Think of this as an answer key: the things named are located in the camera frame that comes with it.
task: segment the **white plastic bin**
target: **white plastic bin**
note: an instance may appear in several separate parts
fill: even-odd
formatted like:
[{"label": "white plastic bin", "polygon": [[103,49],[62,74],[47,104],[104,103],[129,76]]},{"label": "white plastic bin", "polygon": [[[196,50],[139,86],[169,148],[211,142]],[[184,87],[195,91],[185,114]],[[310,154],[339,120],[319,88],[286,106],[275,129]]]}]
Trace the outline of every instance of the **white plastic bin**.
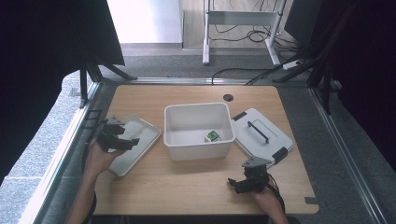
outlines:
[{"label": "white plastic bin", "polygon": [[[164,116],[163,141],[173,161],[225,157],[235,139],[224,103],[169,105]],[[221,140],[207,142],[205,137],[212,131]]]}]

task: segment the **gray floor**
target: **gray floor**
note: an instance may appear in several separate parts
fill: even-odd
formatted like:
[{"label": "gray floor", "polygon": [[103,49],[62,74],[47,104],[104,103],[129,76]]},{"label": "gray floor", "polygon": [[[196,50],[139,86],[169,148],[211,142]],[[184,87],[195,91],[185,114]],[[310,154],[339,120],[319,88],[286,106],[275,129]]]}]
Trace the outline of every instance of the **gray floor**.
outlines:
[{"label": "gray floor", "polygon": [[[212,64],[203,66],[201,56],[196,52],[177,48],[162,49],[160,47],[155,49],[153,46],[145,46],[145,48],[156,50],[157,54],[154,56],[127,56],[125,57],[127,66],[120,67],[130,75],[139,77],[135,82],[139,84],[155,83],[156,80],[160,80],[162,84],[180,84],[188,82],[187,80],[202,83],[202,80],[207,81],[207,78],[210,79],[217,71],[224,68],[272,67],[271,60],[268,55],[265,55],[265,52],[218,51],[213,57]],[[165,52],[169,51],[178,53],[165,55]],[[101,67],[101,70],[106,79],[100,88],[100,97],[93,100],[94,104],[90,108],[92,113],[88,117],[102,118],[106,114],[117,86],[130,84],[104,67]],[[230,82],[237,80],[238,85],[243,85],[257,74],[257,72],[253,72],[253,75],[251,73],[248,71],[224,73],[220,75],[220,78],[225,78],[224,80]],[[364,195],[358,188],[359,183],[356,183],[353,175],[347,169],[347,165],[319,113],[314,97],[304,83],[309,72],[283,84],[271,81],[272,78],[285,74],[287,72],[280,70],[271,74],[267,79],[259,80],[256,84],[277,86],[320,208],[319,212],[314,215],[290,215],[306,224],[383,223],[374,222],[374,219],[370,217],[364,203]],[[18,222],[26,204],[35,192],[35,188],[46,173],[70,120],[78,110],[79,97],[76,91],[79,91],[78,74],[71,74],[64,80],[63,91],[58,102],[51,110],[42,128],[0,188],[1,223]],[[343,136],[348,151],[361,171],[370,192],[378,202],[383,216],[388,223],[396,223],[394,213],[396,211],[394,203],[396,195],[393,193],[396,187],[395,172],[389,167],[358,123],[343,108],[336,93],[332,93],[331,111],[331,118]],[[87,128],[89,126],[91,124],[86,121],[79,129],[78,138],[75,139],[71,147],[72,150],[64,160],[64,166],[53,183],[53,188],[49,192],[49,197],[41,209],[36,223],[59,223],[65,218],[77,191],[81,173],[82,149],[91,133],[91,130]],[[185,217],[180,217],[178,221],[173,220],[173,222],[168,220],[170,223],[203,221],[203,217],[191,218],[186,220]],[[156,223],[155,217],[145,217],[145,220]],[[219,220],[212,219],[212,222],[219,223]]]}]

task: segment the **tray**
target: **tray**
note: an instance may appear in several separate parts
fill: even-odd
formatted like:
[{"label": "tray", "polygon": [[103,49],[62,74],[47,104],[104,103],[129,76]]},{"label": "tray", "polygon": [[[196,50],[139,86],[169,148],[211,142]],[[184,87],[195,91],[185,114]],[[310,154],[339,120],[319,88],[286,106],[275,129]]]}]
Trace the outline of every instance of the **tray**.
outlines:
[{"label": "tray", "polygon": [[137,115],[129,116],[124,123],[125,125],[122,127],[125,129],[125,132],[119,135],[119,139],[131,140],[133,138],[140,138],[140,141],[137,146],[134,146],[131,150],[127,150],[111,163],[108,170],[117,176],[127,175],[162,133],[159,128],[139,118]]}]

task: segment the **floor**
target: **floor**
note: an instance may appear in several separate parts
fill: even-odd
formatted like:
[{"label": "floor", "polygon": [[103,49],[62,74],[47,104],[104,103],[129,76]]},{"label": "floor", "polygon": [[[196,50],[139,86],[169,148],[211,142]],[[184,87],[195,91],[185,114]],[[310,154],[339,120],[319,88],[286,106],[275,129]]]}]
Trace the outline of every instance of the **floor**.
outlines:
[{"label": "floor", "polygon": [[[203,13],[202,5],[199,6],[198,1],[184,1],[184,3],[189,2],[191,5],[183,5],[183,7],[193,8],[196,5],[192,14],[200,18]],[[234,9],[252,8],[251,5],[238,6],[236,1],[225,1],[222,4],[216,1],[216,3],[222,7],[230,7],[232,4]],[[257,1],[251,1],[251,3],[254,6]],[[185,25],[188,20],[193,21],[189,19],[189,14],[186,12]],[[201,40],[192,40],[190,44],[187,44],[189,42],[187,39],[183,39],[183,43],[178,40],[161,41],[165,41],[164,38],[155,37],[148,42],[141,40],[133,42],[125,39],[125,42],[121,42],[127,63],[127,66],[122,69],[132,75],[137,75],[138,84],[210,84],[211,75],[220,69],[230,68],[234,64],[250,67],[252,63],[257,64],[261,59],[264,61],[264,63],[259,63],[262,67],[271,67],[264,48],[244,46],[242,42],[237,44],[226,42],[223,46],[214,43],[213,48],[216,49],[212,51],[215,55],[214,62],[210,66],[202,66]],[[153,62],[159,62],[160,65],[156,66]],[[187,73],[186,69],[196,71]],[[101,70],[106,81],[98,88],[97,94],[100,98],[92,98],[90,110],[100,109],[105,114],[112,92],[117,86],[131,83],[123,81],[104,67]],[[216,79],[216,81],[219,84],[242,85],[249,80],[251,75],[247,72],[243,72],[242,76],[241,74],[242,72],[224,79]],[[280,71],[272,76],[285,74],[285,71]],[[305,168],[317,195],[316,203],[320,207],[317,214],[292,216],[306,224],[396,223],[394,203],[396,196],[393,192],[396,188],[396,174],[359,124],[343,108],[336,93],[331,96],[332,114],[330,116],[323,114],[317,102],[320,99],[317,97],[320,90],[309,90],[306,87],[304,81],[307,76],[309,76],[309,71],[287,83],[273,83],[267,79],[258,80],[256,83],[257,85],[277,86],[290,120],[290,126],[301,150]],[[90,83],[90,86],[94,91],[95,84]],[[78,168],[81,149],[84,140],[89,135],[89,131],[84,129],[89,126],[87,121],[80,120],[76,123],[77,116],[81,116],[84,112],[78,109],[78,93],[79,73],[74,73],[64,79],[63,91],[56,105],[0,188],[2,223],[17,223],[18,221],[20,223],[55,223],[65,217],[65,211],[72,202],[72,195],[75,195],[77,190],[77,182],[80,179]],[[84,117],[100,117],[103,114],[87,113]],[[82,129],[78,129],[75,133],[71,132],[78,125],[81,125]],[[76,136],[76,134],[79,136],[77,140],[67,140],[68,137]],[[59,154],[58,152],[65,147],[73,148],[74,151]],[[63,161],[64,165],[59,165],[59,161]],[[57,175],[51,179],[50,172]],[[51,183],[53,188],[43,189],[43,186],[48,183]],[[41,207],[37,205],[42,203],[44,205],[40,210]],[[155,217],[145,218],[155,223]],[[186,220],[182,218],[184,217],[173,223]]]}]

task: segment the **metal frame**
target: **metal frame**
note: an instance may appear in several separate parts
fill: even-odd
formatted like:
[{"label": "metal frame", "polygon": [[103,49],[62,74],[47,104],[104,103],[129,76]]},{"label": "metal frame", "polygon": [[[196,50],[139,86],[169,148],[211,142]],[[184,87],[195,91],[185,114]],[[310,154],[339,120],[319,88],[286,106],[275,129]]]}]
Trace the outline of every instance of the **metal frame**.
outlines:
[{"label": "metal frame", "polygon": [[205,37],[203,48],[203,64],[209,64],[209,25],[260,25],[271,26],[271,35],[265,39],[268,52],[274,66],[280,66],[275,49],[273,47],[277,29],[285,9],[286,0],[282,0],[277,12],[240,12],[240,11],[211,11],[210,0],[207,0],[205,12]]},{"label": "metal frame", "polygon": [[321,106],[320,96],[318,90],[309,88],[312,97],[314,98],[314,103],[317,106],[318,112],[321,115],[324,124],[326,125],[332,140],[335,143],[338,153],[346,166],[346,169],[350,175],[351,180],[355,184],[355,187],[361,196],[364,206],[372,219],[372,223],[388,223],[382,214],[381,208],[378,205],[377,199],[370,190],[367,181],[365,180],[361,169],[358,167],[356,162],[353,160],[352,155],[349,153],[346,142],[339,133],[337,126],[334,121],[332,121],[332,116],[330,116],[327,111]]},{"label": "metal frame", "polygon": [[[88,93],[88,98],[92,99],[98,92],[100,83],[94,82],[91,84],[90,91]],[[79,127],[84,120],[92,101],[89,101],[82,108],[79,108],[75,116],[73,117],[69,127],[64,134],[64,137],[55,151],[52,157],[49,167],[44,173],[40,180],[35,193],[30,199],[29,203],[26,205],[24,212],[21,215],[19,223],[35,223],[35,220],[44,205],[47,197],[50,193],[52,184],[54,183],[57,175],[61,171],[61,167],[64,163],[64,159],[72,146],[73,140],[76,138]]]}]

